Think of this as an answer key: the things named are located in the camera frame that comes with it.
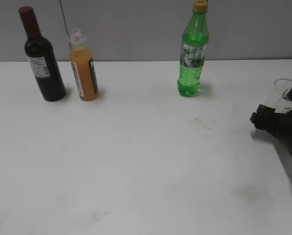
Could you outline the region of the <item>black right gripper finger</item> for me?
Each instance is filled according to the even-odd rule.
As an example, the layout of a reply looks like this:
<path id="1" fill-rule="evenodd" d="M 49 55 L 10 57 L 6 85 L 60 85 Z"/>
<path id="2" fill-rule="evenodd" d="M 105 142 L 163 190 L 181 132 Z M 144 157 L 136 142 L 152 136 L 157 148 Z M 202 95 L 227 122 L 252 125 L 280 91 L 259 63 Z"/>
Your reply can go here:
<path id="1" fill-rule="evenodd" d="M 275 108 L 260 104 L 256 112 L 252 113 L 250 122 L 254 124 L 255 128 L 267 131 L 273 127 L 275 110 Z"/>

